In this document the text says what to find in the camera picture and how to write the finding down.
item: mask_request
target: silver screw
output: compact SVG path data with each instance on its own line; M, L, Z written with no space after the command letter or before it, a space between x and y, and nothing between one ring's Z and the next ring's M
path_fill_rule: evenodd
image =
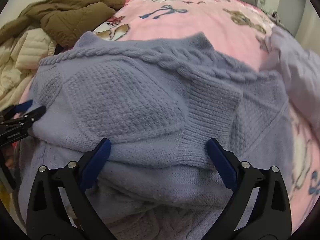
M279 172L279 168L277 166L272 166L271 168L274 172Z
M250 164L248 162L241 162L241 166L247 169L250 167Z
M46 168L47 168L46 166L40 166L39 171L44 172L46 170Z
M74 167L76 167L77 166L77 163L76 162L69 162L68 163L68 168L74 168Z

